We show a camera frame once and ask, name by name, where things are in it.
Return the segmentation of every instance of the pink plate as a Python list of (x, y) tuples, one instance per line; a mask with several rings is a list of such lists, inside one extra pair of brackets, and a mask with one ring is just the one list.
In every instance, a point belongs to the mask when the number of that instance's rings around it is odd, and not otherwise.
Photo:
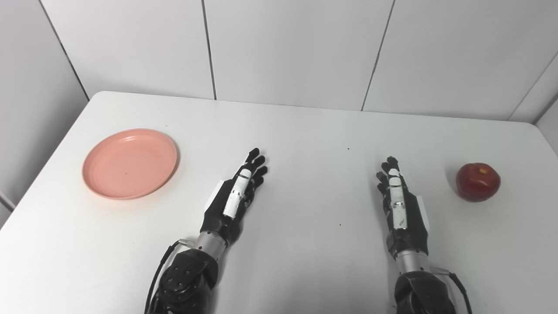
[(100, 196), (142, 197), (169, 179), (176, 159), (176, 147), (165, 134), (149, 129), (122, 131), (91, 150), (83, 164), (83, 179)]

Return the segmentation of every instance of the robotic hand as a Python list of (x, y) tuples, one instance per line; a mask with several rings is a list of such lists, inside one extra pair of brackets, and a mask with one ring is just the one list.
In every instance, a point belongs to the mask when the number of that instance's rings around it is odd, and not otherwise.
[[(260, 168), (266, 159), (258, 155), (259, 149), (254, 148), (232, 179), (219, 182), (206, 205), (196, 242), (192, 245), (179, 240), (169, 246), (153, 278), (146, 314), (204, 314), (207, 311), (211, 290), (217, 284), (217, 262), (225, 249), (237, 240), (240, 221), (267, 173), (266, 166)], [(176, 254), (162, 273), (152, 297), (159, 272), (179, 244), (190, 249)]]
[(449, 275), (455, 281), (471, 313), (465, 288), (455, 274), (430, 267), (429, 223), (422, 198), (409, 192), (397, 159), (389, 157), (382, 169), (385, 173), (378, 172), (376, 177), (389, 227), (387, 247), (400, 271), (394, 293), (397, 314), (455, 314), (445, 283), (434, 274)]

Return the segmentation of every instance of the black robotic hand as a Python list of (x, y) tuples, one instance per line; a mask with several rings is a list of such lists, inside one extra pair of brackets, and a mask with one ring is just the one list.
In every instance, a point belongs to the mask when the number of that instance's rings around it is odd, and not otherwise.
[(378, 172), (378, 189), (383, 195), (383, 209), (387, 216), (389, 253), (396, 258), (405, 250), (419, 250), (428, 255), (426, 213), (421, 210), (419, 199), (407, 188), (399, 170), (399, 163), (389, 157), (382, 163), (386, 172)]
[(444, 282), (428, 261), (428, 220), (422, 201), (409, 192), (397, 159), (389, 157), (378, 172), (389, 235), (387, 247), (400, 272), (395, 285), (397, 314), (455, 314)]
[(262, 185), (263, 175), (267, 173), (266, 166), (260, 168), (266, 158), (258, 155), (259, 149), (254, 148), (233, 178), (223, 182), (205, 211), (200, 232), (217, 232), (227, 241), (227, 245), (237, 240), (240, 234), (239, 223), (246, 208), (254, 200), (256, 189)]
[[(240, 221), (263, 183), (267, 167), (254, 148), (232, 179), (220, 182), (211, 195), (200, 235), (193, 245), (179, 240), (169, 247), (155, 273), (146, 301), (145, 313), (205, 314), (211, 291), (217, 284), (219, 258), (240, 234)], [(151, 298), (156, 279), (166, 260), (178, 246), (189, 250), (176, 254), (163, 272), (158, 289)]]

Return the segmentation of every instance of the white finger segment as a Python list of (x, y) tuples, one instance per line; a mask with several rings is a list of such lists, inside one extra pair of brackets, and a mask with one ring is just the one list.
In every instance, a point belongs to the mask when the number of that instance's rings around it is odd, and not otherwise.
[(234, 182), (233, 190), (230, 191), (229, 198), (227, 199), (227, 204), (225, 204), (225, 209), (223, 210), (223, 215), (234, 218), (237, 215), (238, 205), (242, 198), (244, 197), (244, 191), (250, 182), (250, 177), (252, 172), (248, 169), (242, 169), (238, 174), (237, 180)]
[[(399, 175), (396, 169), (389, 171), (390, 175)], [(403, 187), (401, 186), (401, 178), (393, 177), (389, 179), (389, 195), (391, 196), (391, 212), (393, 218), (393, 228), (407, 229), (407, 210), (405, 209), (405, 197), (403, 196)]]

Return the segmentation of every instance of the red apple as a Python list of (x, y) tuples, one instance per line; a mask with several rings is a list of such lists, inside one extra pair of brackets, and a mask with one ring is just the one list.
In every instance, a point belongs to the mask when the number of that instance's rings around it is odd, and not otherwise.
[(500, 188), (500, 175), (483, 163), (466, 164), (455, 177), (459, 196), (469, 202), (485, 201)]

